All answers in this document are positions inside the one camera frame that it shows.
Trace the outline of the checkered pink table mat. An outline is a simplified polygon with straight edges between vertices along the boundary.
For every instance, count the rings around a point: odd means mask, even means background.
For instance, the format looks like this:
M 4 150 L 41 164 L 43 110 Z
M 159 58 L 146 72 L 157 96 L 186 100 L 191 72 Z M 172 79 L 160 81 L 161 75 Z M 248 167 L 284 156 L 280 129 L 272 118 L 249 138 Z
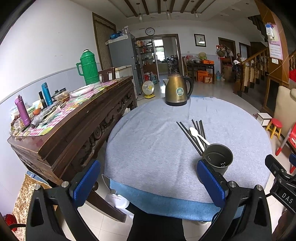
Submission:
M 36 125 L 30 125 L 27 128 L 23 126 L 21 119 L 17 119 L 11 127 L 11 136 L 13 137 L 35 137 L 43 136 L 53 129 L 60 121 L 62 121 L 67 115 L 78 108 L 81 104 L 88 101 L 91 97 L 98 93 L 103 92 L 111 85 L 118 82 L 117 79 L 111 80 L 106 83 L 97 83 L 94 89 L 90 92 L 76 97 L 70 98 L 63 101 L 59 100 L 53 104 L 52 107 L 45 109 L 45 114 L 39 113 L 35 116 L 40 121 L 36 122 Z

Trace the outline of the white small step stool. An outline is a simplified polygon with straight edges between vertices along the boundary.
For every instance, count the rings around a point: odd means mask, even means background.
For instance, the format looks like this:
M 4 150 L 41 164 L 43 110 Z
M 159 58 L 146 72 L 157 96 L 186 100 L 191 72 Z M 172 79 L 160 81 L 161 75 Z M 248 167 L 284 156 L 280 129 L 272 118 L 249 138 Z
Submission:
M 261 126 L 268 126 L 272 117 L 268 113 L 257 113 L 256 120 L 260 123 Z

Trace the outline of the small floor fan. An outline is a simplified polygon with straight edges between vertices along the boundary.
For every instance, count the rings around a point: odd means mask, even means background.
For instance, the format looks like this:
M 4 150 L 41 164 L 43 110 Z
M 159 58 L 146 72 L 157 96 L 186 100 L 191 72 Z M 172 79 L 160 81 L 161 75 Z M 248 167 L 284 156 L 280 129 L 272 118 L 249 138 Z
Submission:
M 151 99 L 155 97 L 154 95 L 154 84 L 152 81 L 145 81 L 142 85 L 142 92 L 144 93 L 144 98 Z

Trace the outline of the wooden stair railing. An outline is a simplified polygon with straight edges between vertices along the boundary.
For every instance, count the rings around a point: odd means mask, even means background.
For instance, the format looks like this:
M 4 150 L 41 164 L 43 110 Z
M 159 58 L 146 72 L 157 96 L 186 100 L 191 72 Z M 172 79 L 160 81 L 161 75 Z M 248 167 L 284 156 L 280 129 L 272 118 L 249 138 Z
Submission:
M 261 79 L 264 80 L 269 67 L 268 57 L 269 48 L 266 47 L 244 61 L 235 60 L 235 94 L 248 93 L 256 84 L 260 84 Z

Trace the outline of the framed wall picture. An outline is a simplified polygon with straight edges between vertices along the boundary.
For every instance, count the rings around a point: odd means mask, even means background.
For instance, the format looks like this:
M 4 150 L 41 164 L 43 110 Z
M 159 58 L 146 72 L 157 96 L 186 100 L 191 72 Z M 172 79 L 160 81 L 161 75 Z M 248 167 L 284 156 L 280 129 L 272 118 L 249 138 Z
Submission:
M 206 47 L 206 38 L 203 34 L 194 34 L 195 45 L 197 47 Z

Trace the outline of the red plastic child chair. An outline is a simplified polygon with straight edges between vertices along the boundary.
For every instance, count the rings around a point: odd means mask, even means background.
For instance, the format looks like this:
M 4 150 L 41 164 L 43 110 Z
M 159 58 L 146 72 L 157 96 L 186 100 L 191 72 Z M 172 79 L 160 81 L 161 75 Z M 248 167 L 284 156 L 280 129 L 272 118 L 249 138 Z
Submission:
M 294 126 L 292 128 L 290 128 L 287 132 L 287 135 L 285 137 L 285 139 L 283 140 L 282 144 L 280 145 L 280 147 L 276 150 L 275 155 L 278 156 L 280 154 L 280 152 L 282 151 L 283 147 L 285 146 L 285 144 L 288 142 L 289 144 L 291 144 L 291 146 L 293 148 L 295 148 L 295 127 L 296 127 L 296 123 L 294 124 Z

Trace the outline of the dark metal utensil cup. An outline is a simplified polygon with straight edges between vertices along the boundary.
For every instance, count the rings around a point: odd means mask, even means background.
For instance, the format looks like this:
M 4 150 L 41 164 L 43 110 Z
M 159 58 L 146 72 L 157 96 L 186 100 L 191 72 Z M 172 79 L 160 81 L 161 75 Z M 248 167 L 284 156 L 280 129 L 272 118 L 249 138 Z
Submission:
M 203 159 L 205 159 L 216 172 L 224 175 L 233 162 L 233 154 L 225 145 L 210 144 L 204 150 Z

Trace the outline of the gold electric kettle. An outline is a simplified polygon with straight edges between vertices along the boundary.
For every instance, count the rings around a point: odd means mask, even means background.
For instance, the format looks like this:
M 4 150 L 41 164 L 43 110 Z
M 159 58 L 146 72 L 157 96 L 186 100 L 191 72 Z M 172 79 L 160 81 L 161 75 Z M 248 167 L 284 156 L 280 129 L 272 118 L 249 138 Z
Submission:
M 170 73 L 165 86 L 165 103 L 170 106 L 182 106 L 187 104 L 193 92 L 194 81 L 188 76 Z

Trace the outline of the grey refrigerator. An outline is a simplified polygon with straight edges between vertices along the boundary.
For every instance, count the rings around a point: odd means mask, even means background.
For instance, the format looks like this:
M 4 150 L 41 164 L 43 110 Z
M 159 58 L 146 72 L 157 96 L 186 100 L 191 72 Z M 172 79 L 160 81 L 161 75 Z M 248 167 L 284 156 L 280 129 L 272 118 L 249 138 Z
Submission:
M 133 75 L 136 95 L 142 93 L 143 71 L 140 64 L 136 40 L 131 33 L 123 34 L 106 42 L 111 55 L 112 65 L 115 68 L 126 66 Z

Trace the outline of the red yellow small stool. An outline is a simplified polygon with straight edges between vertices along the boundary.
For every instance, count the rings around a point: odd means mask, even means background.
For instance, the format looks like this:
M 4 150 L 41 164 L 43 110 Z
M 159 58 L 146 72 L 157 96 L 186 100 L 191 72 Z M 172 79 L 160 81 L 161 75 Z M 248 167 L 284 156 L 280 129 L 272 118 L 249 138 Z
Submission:
M 274 136 L 280 139 L 282 123 L 278 119 L 272 118 L 265 130 L 270 133 L 270 139 Z

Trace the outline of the purple water bottle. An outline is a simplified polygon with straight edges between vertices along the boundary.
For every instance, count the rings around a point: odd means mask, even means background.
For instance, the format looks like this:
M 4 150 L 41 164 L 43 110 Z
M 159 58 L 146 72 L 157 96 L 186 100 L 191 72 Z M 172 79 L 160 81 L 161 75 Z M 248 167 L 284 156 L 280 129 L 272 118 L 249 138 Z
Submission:
M 27 109 L 25 107 L 25 104 L 23 102 L 23 98 L 21 95 L 17 96 L 17 98 L 15 99 L 15 104 L 16 104 L 16 107 L 18 108 L 18 111 L 24 126 L 28 127 L 31 124 L 31 119 L 29 117 L 29 114 L 27 112 Z

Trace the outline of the teal water bottle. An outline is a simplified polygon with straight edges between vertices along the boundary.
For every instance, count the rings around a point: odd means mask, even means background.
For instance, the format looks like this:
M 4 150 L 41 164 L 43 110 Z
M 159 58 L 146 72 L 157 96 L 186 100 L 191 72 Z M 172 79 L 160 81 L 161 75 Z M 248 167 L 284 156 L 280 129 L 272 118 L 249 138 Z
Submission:
M 50 92 L 49 92 L 49 89 L 48 89 L 48 85 L 46 82 L 44 82 L 42 84 L 42 91 L 43 91 L 43 95 L 44 95 L 44 98 L 45 98 L 45 101 L 47 103 L 48 106 L 51 106 L 53 104 L 53 101 L 52 101 L 52 98 L 51 98 L 51 95 L 50 95 Z

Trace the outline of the round wall clock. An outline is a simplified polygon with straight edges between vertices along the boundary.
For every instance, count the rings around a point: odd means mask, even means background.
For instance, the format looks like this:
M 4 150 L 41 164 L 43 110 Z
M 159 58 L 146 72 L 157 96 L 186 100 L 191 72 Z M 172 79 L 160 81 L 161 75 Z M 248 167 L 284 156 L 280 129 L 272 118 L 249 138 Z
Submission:
M 148 35 L 148 36 L 153 36 L 155 34 L 155 29 L 152 28 L 152 27 L 149 27 L 149 28 L 146 28 L 145 29 L 145 34 Z

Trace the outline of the white plastic spoon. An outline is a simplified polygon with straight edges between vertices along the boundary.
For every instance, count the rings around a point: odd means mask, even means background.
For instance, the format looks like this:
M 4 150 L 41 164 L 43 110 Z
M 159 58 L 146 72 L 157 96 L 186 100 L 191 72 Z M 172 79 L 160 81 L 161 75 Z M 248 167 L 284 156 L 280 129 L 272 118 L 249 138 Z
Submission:
M 204 150 L 205 150 L 205 147 L 203 146 L 203 144 L 202 144 L 202 142 L 201 142 L 201 140 L 199 139 L 199 138 L 196 138 L 196 140 L 197 140 L 197 143 L 198 143 L 198 145 L 200 146 L 200 148 L 201 148 L 201 151 L 202 152 L 204 152 Z
M 210 143 L 209 143 L 205 138 L 203 138 L 203 137 L 198 133 L 198 131 L 197 131 L 195 128 L 190 127 L 189 130 L 190 130 L 192 136 L 194 136 L 194 137 L 196 137 L 196 138 L 199 138 L 199 139 L 202 140 L 206 145 L 210 145 Z

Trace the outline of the wall calendar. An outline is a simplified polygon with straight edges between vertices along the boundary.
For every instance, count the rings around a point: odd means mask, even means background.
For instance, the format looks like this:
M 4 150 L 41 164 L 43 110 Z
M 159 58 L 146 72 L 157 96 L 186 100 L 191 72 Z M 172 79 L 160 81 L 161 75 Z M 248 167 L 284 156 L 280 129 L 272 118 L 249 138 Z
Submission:
M 269 54 L 273 59 L 283 60 L 282 47 L 280 41 L 280 35 L 276 25 L 272 25 L 273 39 L 269 40 Z

